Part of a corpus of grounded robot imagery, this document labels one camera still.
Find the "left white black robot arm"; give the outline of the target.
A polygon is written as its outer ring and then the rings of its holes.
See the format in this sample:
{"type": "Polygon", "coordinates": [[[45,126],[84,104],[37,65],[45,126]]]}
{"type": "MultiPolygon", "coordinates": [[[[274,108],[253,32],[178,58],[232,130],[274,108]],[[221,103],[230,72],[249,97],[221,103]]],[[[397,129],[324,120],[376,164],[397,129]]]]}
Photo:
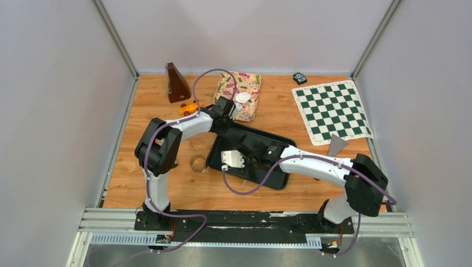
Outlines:
{"type": "Polygon", "coordinates": [[[170,224],[168,175],[176,167],[181,142],[206,132],[225,135],[242,108],[241,103],[220,97],[215,104],[198,106],[180,119],[150,121],[134,154],[145,175],[143,212],[154,228],[163,230],[170,224]]]}

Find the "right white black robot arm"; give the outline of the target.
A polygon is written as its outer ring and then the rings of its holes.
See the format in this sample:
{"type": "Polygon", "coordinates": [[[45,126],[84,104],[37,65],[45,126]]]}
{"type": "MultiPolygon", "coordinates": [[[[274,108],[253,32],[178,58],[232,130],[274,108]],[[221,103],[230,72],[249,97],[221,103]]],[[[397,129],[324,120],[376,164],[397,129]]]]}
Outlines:
{"type": "Polygon", "coordinates": [[[334,231],[354,214],[377,217],[384,204],[388,179],[364,154],[354,159],[323,156],[283,142],[266,145],[247,135],[235,149],[268,170],[307,175],[343,188],[342,194],[326,200],[318,212],[318,225],[325,232],[334,231]]]}

